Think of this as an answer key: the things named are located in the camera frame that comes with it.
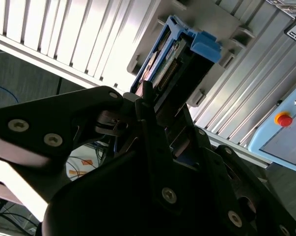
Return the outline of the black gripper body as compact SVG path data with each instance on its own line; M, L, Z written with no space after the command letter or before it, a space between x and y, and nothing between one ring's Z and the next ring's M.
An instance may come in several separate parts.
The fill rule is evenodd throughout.
M173 163L177 202L151 188L135 152L64 186L52 199L42 223L44 236L221 236L224 225L204 176L199 148L195 171Z

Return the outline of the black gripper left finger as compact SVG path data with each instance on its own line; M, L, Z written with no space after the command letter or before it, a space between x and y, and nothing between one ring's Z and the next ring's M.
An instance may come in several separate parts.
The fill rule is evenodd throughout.
M111 136L113 149L95 170L135 152L152 201L160 189L174 204L174 161L153 101L153 86L146 81L135 101L101 86L1 108L0 160L15 171L46 175L55 186L74 149Z

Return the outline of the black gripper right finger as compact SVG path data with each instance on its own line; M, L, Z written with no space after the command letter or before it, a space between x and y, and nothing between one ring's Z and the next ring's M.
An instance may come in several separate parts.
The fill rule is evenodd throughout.
M235 152L225 145L213 148L187 107L181 117L195 166L209 189L209 209L219 217L214 229L224 236L296 236L296 221Z

